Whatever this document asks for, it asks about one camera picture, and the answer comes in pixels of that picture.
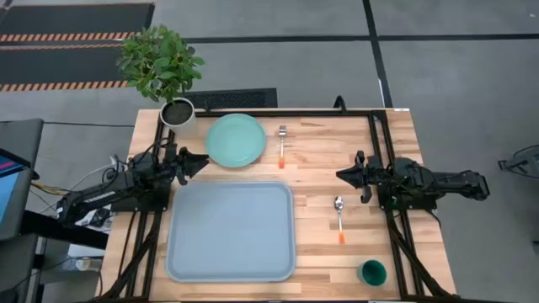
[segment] dark green mug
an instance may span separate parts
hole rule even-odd
[[[357,277],[363,283],[371,286],[380,286],[386,282],[387,272],[384,265],[376,260],[369,260],[359,266]]]

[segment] wooden tabletop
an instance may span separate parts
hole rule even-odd
[[[153,143],[158,111],[139,111],[133,132],[130,157]],[[422,162],[414,124],[409,111],[387,110],[393,146],[397,157]],[[157,259],[150,300],[368,300],[397,299],[398,287],[389,246],[385,216],[378,209],[376,191],[370,203],[360,202],[360,191],[335,177],[335,172],[351,167],[358,150],[373,154],[367,118],[364,117],[293,117],[257,118],[268,136],[267,147],[255,163],[229,169],[211,162],[195,181],[269,181],[286,183],[294,194],[296,227],[296,270],[281,283],[255,284],[182,284],[168,278],[164,259],[167,251],[171,211],[163,214],[157,246]],[[198,136],[181,140],[190,152],[205,152],[205,134],[214,118],[198,118]],[[286,125],[286,167],[278,168],[279,125]],[[382,153],[385,154],[382,128],[378,125]],[[173,190],[179,187],[173,184]],[[334,197],[344,197],[343,228],[346,244],[339,244]],[[419,259],[440,285],[455,292],[446,250],[438,223],[425,211],[409,211]],[[118,214],[112,225],[104,256],[104,289],[116,280],[131,214]],[[151,225],[149,217],[147,229]],[[136,224],[129,240],[126,262],[131,259]],[[387,282],[380,287],[362,284],[356,278],[357,267],[369,260],[381,261],[387,269]],[[413,281],[408,261],[403,257],[408,292]],[[142,289],[146,259],[137,275],[135,295]]]

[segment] light blue tray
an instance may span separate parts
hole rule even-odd
[[[178,282],[275,282],[296,268],[281,182],[191,182],[174,196],[165,268]]]

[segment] orange striped tape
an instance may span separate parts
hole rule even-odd
[[[16,50],[59,50],[59,49],[82,49],[82,48],[103,48],[103,47],[121,47],[122,44],[110,45],[17,45],[17,46],[0,46],[0,51],[16,51]]]
[[[85,33],[85,34],[16,34],[0,35],[0,42],[28,42],[28,41],[79,41],[79,40],[112,40],[126,39],[136,32],[121,33]]]
[[[127,81],[93,81],[93,82],[57,82],[0,84],[0,92],[24,92],[43,90],[89,89],[89,88],[126,88]]]

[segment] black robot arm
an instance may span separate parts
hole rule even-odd
[[[358,151],[355,165],[337,172],[356,189],[363,188],[361,201],[369,202],[372,193],[370,185],[379,186],[378,191],[398,200],[392,208],[432,210],[435,201],[445,194],[461,194],[469,199],[484,200],[490,194],[485,177],[466,170],[460,173],[438,173],[420,166],[417,162],[404,157],[395,158],[392,166],[383,167],[376,156],[368,157],[365,165],[363,151]]]
[[[193,178],[208,163],[208,155],[195,155],[182,147],[176,154],[176,144],[165,146],[163,160],[159,162],[151,153],[134,156],[127,169],[109,172],[102,184],[73,191],[58,202],[58,220],[71,225],[92,210],[106,205],[122,205],[120,210],[133,211],[146,206],[147,210],[157,201],[168,201],[168,191],[174,178],[186,185],[186,176]]]

